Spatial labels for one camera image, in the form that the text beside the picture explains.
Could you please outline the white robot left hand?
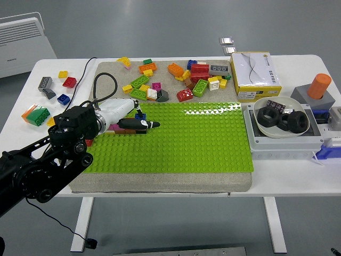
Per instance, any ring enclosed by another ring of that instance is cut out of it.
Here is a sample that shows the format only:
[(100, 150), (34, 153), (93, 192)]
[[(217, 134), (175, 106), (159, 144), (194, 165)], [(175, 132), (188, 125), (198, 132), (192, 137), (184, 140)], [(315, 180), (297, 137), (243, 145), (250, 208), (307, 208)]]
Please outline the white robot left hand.
[(132, 130), (160, 127), (159, 122), (125, 118), (134, 109), (140, 117), (143, 117), (139, 102), (134, 99), (108, 99), (99, 108), (100, 110), (96, 110), (95, 113), (100, 134), (107, 131), (111, 124), (118, 124), (122, 129)]

